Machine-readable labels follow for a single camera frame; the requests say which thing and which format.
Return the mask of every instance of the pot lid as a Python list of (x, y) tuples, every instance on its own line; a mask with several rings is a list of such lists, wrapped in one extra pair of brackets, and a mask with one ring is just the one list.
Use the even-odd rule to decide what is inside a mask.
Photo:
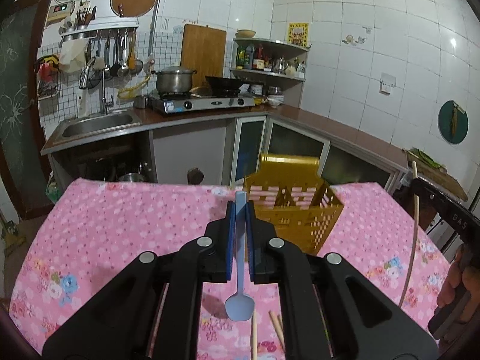
[(193, 74), (193, 69), (187, 69), (182, 66), (169, 66), (160, 71), (162, 74)]

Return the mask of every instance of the sink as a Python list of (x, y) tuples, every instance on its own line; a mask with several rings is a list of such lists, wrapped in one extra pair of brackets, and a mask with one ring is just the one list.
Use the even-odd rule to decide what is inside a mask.
[(69, 121), (63, 128), (61, 137), (64, 139), (86, 137), (138, 124), (140, 124), (140, 118), (131, 110), (114, 111), (107, 115), (93, 115)]

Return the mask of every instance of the silver screw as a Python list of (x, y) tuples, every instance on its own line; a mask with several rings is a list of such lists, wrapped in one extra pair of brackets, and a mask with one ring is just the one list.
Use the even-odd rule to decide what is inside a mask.
[(148, 264), (155, 259), (155, 255), (150, 251), (144, 251), (138, 259), (141, 263)]
[(203, 246), (204, 248), (212, 245), (212, 238), (210, 237), (200, 237), (197, 240), (198, 246)]
[(268, 241), (268, 243), (273, 248), (281, 248), (283, 245), (285, 245), (285, 241), (282, 240), (282, 238), (272, 238), (270, 241)]
[(333, 264), (333, 265), (337, 266), (338, 264), (340, 264), (342, 262), (342, 256), (340, 256), (339, 254), (336, 254), (336, 253), (330, 253), (330, 254), (327, 254), (327, 261), (330, 264)]

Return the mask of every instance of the pink tablecloth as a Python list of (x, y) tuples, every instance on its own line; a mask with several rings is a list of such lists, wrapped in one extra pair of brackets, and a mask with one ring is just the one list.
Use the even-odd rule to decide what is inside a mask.
[[(413, 220), (376, 184), (337, 187), (345, 208), (320, 251), (347, 258), (390, 299), (406, 280)], [(223, 218), (234, 193), (226, 187), (97, 183), (78, 179), (40, 228), (15, 283), (10, 316), (40, 352), (45, 340), (81, 305), (145, 250), (177, 251)], [(419, 236), (403, 309), (426, 327), (448, 263)], [(276, 285), (246, 291), (256, 302), (259, 358), (284, 359), (268, 311), (280, 311)], [(197, 358), (249, 359), (250, 323), (232, 322), (224, 302), (234, 280), (203, 287)]]

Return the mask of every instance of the brown countertop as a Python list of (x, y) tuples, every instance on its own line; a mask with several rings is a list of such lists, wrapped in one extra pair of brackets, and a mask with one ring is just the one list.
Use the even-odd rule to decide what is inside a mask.
[(291, 107), (290, 105), (284, 104), (278, 108), (260, 105), (251, 108), (186, 112), (178, 115), (162, 115), (151, 109), (134, 109), (134, 112), (141, 119), (140, 125), (124, 129), (120, 134), (118, 131), (108, 134), (99, 133), (89, 137), (88, 139), (77, 139), (66, 142), (64, 140), (56, 140), (57, 127), (42, 148), (42, 154), (49, 154), (84, 143), (107, 139), (111, 136), (126, 135), (139, 131), (154, 130), (156, 128), (179, 124), (195, 123), (205, 120), (229, 119), (234, 117), (268, 115), (274, 119), (295, 124), (301, 128), (306, 128), (308, 130), (312, 130), (313, 132), (317, 132), (320, 135), (324, 135), (332, 140), (333, 143), (343, 143), (348, 146), (357, 147), (362, 151), (370, 152), (371, 154), (388, 160), (392, 163), (392, 165), (402, 169), (403, 171), (407, 171), (408, 169), (407, 157), (400, 148), (391, 145), (384, 140), (375, 138), (374, 136), (363, 131), (359, 131), (356, 128), (352, 128), (312, 112)]

